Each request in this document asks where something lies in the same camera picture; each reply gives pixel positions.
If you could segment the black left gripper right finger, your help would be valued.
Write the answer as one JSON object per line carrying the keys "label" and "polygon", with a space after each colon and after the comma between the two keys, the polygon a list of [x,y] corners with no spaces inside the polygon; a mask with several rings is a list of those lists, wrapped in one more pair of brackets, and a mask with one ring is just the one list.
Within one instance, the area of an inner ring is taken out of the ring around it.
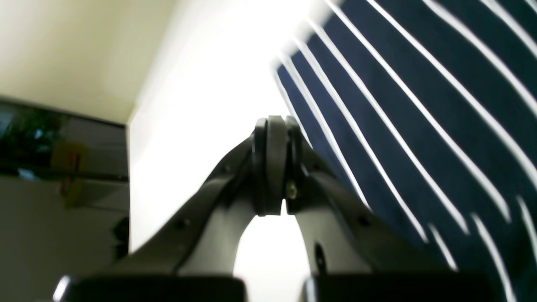
{"label": "black left gripper right finger", "polygon": [[288,116],[284,199],[301,230],[311,277],[302,302],[491,302],[480,274],[455,273],[366,208]]}

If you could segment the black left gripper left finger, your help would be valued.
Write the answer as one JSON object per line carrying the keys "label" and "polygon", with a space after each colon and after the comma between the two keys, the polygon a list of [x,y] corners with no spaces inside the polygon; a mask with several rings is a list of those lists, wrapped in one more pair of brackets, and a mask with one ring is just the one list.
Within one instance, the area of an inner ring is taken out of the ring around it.
{"label": "black left gripper left finger", "polygon": [[233,276],[255,217],[277,214],[277,116],[227,153],[198,191],[136,252],[92,276],[60,279],[56,302],[245,302]]}

